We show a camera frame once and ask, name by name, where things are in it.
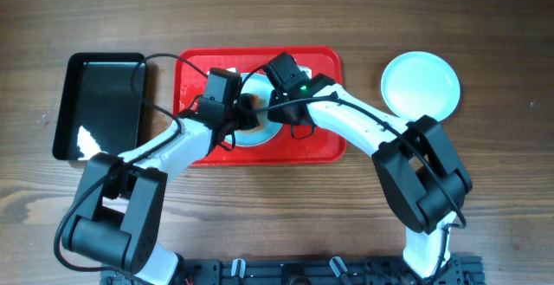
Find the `white plate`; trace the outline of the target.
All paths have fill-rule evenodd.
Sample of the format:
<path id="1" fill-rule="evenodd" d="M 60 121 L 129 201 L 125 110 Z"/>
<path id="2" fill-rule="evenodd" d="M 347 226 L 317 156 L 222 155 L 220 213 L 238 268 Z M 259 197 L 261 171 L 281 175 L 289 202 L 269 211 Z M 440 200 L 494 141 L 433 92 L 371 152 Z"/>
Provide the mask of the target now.
<path id="1" fill-rule="evenodd" d="M 251 94 L 254 98 L 254 109 L 268 107 L 273 85 L 264 74 L 255 73 L 242 88 L 242 94 Z M 256 115 L 259 125 L 248 130 L 235 131 L 235 145 L 241 147 L 253 147 L 267 143 L 282 128 L 281 123 L 272 122 L 267 117 L 267 112 Z"/>
<path id="2" fill-rule="evenodd" d="M 453 68 L 423 51 L 395 57 L 382 73 L 380 88 L 390 111 L 406 120 L 423 115 L 445 120 L 461 101 L 461 84 Z"/>

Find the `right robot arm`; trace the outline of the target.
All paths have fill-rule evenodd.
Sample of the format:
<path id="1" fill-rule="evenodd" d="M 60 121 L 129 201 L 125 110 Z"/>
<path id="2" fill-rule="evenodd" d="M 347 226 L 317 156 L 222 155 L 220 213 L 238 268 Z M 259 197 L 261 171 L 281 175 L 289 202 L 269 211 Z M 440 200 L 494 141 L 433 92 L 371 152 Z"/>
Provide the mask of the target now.
<path id="1" fill-rule="evenodd" d="M 350 95 L 325 74 L 310 77 L 283 52 L 263 68 L 274 87 L 265 112 L 272 121 L 336 133 L 369 155 L 386 201 L 406 227 L 403 260 L 423 281 L 438 281 L 450 253 L 452 229 L 471 177 L 441 124 L 423 115 L 408 121 Z"/>

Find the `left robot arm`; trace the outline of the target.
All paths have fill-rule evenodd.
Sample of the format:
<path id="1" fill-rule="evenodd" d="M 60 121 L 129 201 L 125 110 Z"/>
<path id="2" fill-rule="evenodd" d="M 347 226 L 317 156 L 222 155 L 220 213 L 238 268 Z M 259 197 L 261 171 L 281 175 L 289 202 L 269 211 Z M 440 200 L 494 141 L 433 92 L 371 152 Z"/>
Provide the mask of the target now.
<path id="1" fill-rule="evenodd" d="M 175 116 L 164 132 L 139 148 L 92 156 L 55 232 L 58 262 L 82 270 L 64 258 L 68 250 L 98 262 L 94 271 L 131 282 L 193 283 L 183 257 L 157 241 L 164 194 L 178 174 L 239 128 L 235 102 L 241 85 L 237 73 L 212 68 L 195 110 Z"/>

